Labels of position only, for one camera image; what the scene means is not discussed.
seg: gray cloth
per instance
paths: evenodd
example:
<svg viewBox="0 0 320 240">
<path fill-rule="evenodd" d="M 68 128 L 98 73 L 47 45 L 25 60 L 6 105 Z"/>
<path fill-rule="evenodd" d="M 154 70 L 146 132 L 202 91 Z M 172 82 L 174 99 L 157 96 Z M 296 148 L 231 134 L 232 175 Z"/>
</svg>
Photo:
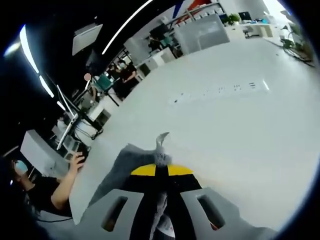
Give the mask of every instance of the gray cloth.
<svg viewBox="0 0 320 240">
<path fill-rule="evenodd" d="M 125 146 L 114 161 L 110 172 L 96 189 L 88 207 L 108 194 L 112 189 L 121 188 L 133 170 L 148 164 L 166 166 L 171 163 L 170 156 L 165 154 L 162 147 L 167 135 L 168 132 L 165 132 L 156 138 L 155 150 L 143 150 L 132 144 Z"/>
</svg>

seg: hand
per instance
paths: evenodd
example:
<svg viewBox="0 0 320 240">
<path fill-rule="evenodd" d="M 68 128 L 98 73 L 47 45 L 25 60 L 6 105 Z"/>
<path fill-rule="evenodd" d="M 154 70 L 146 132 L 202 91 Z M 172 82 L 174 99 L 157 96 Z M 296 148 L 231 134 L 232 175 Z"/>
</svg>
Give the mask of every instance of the hand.
<svg viewBox="0 0 320 240">
<path fill-rule="evenodd" d="M 70 168 L 69 172 L 73 174 L 78 173 L 78 169 L 81 168 L 85 163 L 79 163 L 81 160 L 85 159 L 84 156 L 82 156 L 82 152 L 76 152 L 71 160 L 70 160 Z"/>
</svg>

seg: gray fabric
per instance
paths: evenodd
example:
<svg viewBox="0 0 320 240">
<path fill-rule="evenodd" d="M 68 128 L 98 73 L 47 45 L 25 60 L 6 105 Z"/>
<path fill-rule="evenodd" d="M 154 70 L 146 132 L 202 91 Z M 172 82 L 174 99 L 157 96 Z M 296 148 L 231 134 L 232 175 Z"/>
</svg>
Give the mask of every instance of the gray fabric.
<svg viewBox="0 0 320 240">
<path fill-rule="evenodd" d="M 132 144 L 125 146 L 114 161 L 110 172 L 96 189 L 88 206 L 96 203 L 112 189 L 121 188 L 133 170 L 148 164 L 158 166 L 170 164 L 171 158 L 165 154 L 162 147 L 162 143 L 168 134 L 168 132 L 165 132 L 156 138 L 155 150 L 143 150 Z"/>
</svg>

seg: yellow stripe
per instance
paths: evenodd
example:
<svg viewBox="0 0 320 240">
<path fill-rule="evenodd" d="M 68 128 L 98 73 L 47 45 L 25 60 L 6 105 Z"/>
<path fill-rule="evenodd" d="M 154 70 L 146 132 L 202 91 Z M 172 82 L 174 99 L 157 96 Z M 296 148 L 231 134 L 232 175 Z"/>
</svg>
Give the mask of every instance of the yellow stripe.
<svg viewBox="0 0 320 240">
<path fill-rule="evenodd" d="M 189 168 L 185 167 L 185 166 L 169 165 L 168 166 L 168 173 L 169 173 L 169 176 L 187 175 L 187 174 L 192 174 L 193 171 L 190 170 Z"/>
<path fill-rule="evenodd" d="M 154 176 L 155 174 L 156 174 L 155 164 L 141 166 L 131 172 L 131 175 L 140 175 L 140 176 Z"/>
</svg>

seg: black ceiling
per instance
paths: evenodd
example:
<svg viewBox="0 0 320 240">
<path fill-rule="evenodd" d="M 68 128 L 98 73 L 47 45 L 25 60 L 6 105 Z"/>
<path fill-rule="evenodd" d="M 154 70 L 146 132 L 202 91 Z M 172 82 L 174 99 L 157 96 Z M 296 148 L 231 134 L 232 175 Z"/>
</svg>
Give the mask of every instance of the black ceiling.
<svg viewBox="0 0 320 240">
<path fill-rule="evenodd" d="M 107 66 L 128 38 L 154 17 L 181 1 L 154 0 L 133 18 L 107 52 L 101 55 L 120 26 L 145 2 L 109 0 L 102 3 L 91 0 L 63 5 L 19 3 L 19 7 L 14 2 L 8 3 L 7 9 L 14 11 L 0 16 L 4 24 L 0 50 L 3 53 L 17 39 L 23 24 L 26 24 L 29 47 L 39 70 L 44 76 L 48 74 L 70 95 L 74 89 L 85 85 L 85 65 L 92 50 L 99 55 L 100 63 Z M 72 56 L 74 32 L 94 22 L 103 24 L 95 43 Z M 56 104 L 58 99 L 50 98 L 40 85 L 21 48 L 1 59 L 0 79 L 0 100 L 2 113 L 5 113 L 0 120 L 2 134 L 6 139 L 0 149 L 0 153 L 3 153 L 19 144 L 27 129 L 49 133 L 62 111 Z"/>
</svg>

